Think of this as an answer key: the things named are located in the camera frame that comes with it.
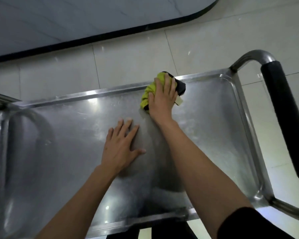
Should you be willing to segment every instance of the black sleeve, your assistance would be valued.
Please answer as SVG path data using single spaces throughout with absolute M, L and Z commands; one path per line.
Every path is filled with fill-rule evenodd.
M 217 234 L 224 238 L 293 238 L 253 208 L 243 207 L 225 219 Z

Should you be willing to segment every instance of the hand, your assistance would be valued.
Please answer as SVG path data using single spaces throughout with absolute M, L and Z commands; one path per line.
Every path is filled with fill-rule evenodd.
M 146 152 L 145 149 L 130 150 L 132 139 L 139 128 L 139 125 L 136 125 L 125 136 L 132 121 L 132 119 L 129 119 L 124 124 L 124 120 L 120 119 L 116 128 L 109 129 L 106 137 L 101 165 L 113 169 L 116 175 L 126 168 L 137 156 Z
M 178 96 L 176 89 L 175 78 L 170 84 L 168 73 L 165 74 L 164 91 L 163 86 L 158 78 L 155 78 L 156 94 L 149 93 L 149 114 L 154 121 L 162 126 L 173 121 L 171 117 L 171 109 Z

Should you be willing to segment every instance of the black pants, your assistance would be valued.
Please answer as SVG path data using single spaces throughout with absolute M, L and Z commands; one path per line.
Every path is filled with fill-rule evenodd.
M 139 229 L 108 235 L 107 239 L 137 239 Z M 187 222 L 164 222 L 152 227 L 152 239 L 197 239 Z

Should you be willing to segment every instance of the metal tray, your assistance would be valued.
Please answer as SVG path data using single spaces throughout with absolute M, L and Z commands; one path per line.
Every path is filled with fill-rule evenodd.
M 186 83 L 173 118 L 257 208 L 274 195 L 237 73 L 178 76 Z M 111 184 L 87 237 L 133 225 L 198 218 L 169 148 L 140 98 L 149 83 L 15 102 L 0 112 L 0 238 L 34 237 L 100 164 L 105 137 L 119 117 L 140 124 L 138 157 Z

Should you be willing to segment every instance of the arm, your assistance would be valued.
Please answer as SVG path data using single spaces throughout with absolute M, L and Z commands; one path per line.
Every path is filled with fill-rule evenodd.
M 252 207 L 236 184 L 179 128 L 171 117 L 177 97 L 175 79 L 165 77 L 164 89 L 156 78 L 156 94 L 149 94 L 149 113 L 160 127 L 187 195 L 212 238 L 223 221 L 241 207 Z
M 105 192 L 117 174 L 126 168 L 143 149 L 130 151 L 138 125 L 125 137 L 132 123 L 119 120 L 115 129 L 110 128 L 106 137 L 102 162 L 95 168 L 81 189 L 64 205 L 40 231 L 36 239 L 83 239 Z

